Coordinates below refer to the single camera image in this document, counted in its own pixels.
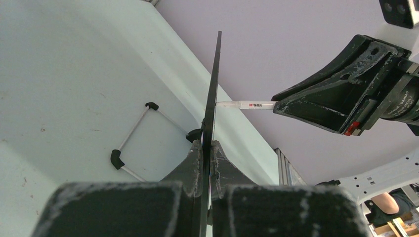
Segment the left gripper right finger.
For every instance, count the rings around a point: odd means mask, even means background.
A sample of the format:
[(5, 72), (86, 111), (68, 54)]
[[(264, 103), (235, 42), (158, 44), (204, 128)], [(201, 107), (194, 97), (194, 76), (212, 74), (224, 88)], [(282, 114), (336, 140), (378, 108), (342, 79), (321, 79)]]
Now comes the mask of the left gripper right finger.
[(215, 237), (367, 237), (354, 198), (336, 185), (258, 185), (211, 148), (212, 234)]

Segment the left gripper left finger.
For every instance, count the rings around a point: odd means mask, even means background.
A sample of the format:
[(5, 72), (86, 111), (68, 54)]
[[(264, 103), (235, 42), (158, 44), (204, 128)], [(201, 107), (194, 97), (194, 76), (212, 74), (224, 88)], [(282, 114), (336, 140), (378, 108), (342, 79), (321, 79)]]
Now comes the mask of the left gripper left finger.
[(159, 182), (74, 182), (49, 198), (35, 237), (197, 237), (203, 152), (194, 141)]

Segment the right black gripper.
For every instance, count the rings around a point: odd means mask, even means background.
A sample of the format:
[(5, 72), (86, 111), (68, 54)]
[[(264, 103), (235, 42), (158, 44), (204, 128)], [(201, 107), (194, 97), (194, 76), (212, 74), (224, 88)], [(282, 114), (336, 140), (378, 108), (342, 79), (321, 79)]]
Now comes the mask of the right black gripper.
[[(393, 49), (368, 49), (380, 42)], [(419, 67), (411, 51), (355, 35), (324, 68), (274, 95), (273, 112), (333, 133), (359, 136), (379, 120), (398, 121), (419, 134)]]

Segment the white marker pen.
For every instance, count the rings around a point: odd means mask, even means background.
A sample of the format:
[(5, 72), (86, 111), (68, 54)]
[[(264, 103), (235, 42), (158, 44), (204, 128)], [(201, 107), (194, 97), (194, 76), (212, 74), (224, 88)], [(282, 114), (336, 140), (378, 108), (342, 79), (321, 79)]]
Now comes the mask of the white marker pen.
[(240, 110), (273, 110), (276, 101), (220, 101), (218, 107), (237, 108)]

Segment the black framed whiteboard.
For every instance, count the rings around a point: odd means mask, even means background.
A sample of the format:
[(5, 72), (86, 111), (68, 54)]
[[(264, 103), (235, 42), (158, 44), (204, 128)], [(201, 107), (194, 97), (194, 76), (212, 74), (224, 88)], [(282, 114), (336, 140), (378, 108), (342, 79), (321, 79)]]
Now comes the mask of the black framed whiteboard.
[(212, 148), (212, 139), (214, 131), (214, 119), (216, 112), (217, 102), (217, 89), (218, 89), (218, 77), (219, 77), (219, 64), (221, 54), (221, 41), (222, 31), (217, 34), (216, 49), (214, 55), (214, 61), (211, 71), (211, 78), (209, 83), (209, 91), (206, 102), (205, 116), (202, 122), (202, 135), (201, 144), (203, 149), (203, 172), (202, 182), (203, 189), (201, 194), (201, 206), (200, 206), (200, 236), (205, 237), (207, 234), (207, 215), (210, 198), (210, 152)]

